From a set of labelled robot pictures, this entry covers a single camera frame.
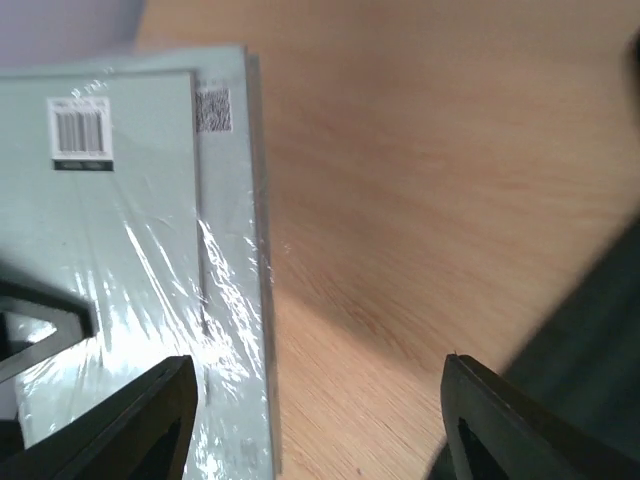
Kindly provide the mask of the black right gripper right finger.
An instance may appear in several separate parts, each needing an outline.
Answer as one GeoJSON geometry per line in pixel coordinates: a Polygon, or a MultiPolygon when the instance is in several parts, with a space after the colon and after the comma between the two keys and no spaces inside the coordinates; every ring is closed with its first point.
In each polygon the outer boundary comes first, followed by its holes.
{"type": "Polygon", "coordinates": [[[639,463],[544,409],[469,355],[446,357],[440,387],[458,479],[637,479],[639,463]]]}

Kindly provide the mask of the grey shrink-wrapped notebook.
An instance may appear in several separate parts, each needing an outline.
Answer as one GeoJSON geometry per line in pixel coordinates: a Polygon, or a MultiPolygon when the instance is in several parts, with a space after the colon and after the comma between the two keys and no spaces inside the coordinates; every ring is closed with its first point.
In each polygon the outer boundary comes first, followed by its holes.
{"type": "Polygon", "coordinates": [[[87,338],[16,378],[26,446],[188,355],[185,477],[280,473],[266,176],[242,46],[2,72],[2,274],[90,316],[87,338]]]}

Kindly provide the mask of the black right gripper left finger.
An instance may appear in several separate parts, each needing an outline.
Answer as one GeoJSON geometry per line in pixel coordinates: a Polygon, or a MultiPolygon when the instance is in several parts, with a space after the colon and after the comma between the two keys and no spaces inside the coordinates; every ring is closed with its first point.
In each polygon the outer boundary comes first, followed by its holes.
{"type": "Polygon", "coordinates": [[[168,357],[1,463],[3,479],[181,479],[198,403],[190,356],[168,357]]]}

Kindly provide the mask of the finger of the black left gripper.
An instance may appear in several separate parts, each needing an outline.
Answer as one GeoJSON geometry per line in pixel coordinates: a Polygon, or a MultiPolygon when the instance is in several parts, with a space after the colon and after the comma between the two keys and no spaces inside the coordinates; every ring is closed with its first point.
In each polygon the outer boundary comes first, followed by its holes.
{"type": "Polygon", "coordinates": [[[1,281],[3,382],[95,334],[87,301],[55,288],[1,281]]]}

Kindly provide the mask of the black student backpack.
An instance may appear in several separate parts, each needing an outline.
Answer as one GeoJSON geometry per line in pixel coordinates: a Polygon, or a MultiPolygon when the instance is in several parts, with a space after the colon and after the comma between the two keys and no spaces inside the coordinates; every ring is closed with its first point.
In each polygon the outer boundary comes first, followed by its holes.
{"type": "MultiPolygon", "coordinates": [[[[495,373],[564,422],[639,463],[637,220],[507,369],[495,373]]],[[[429,475],[458,479],[447,437],[429,475]]]]}

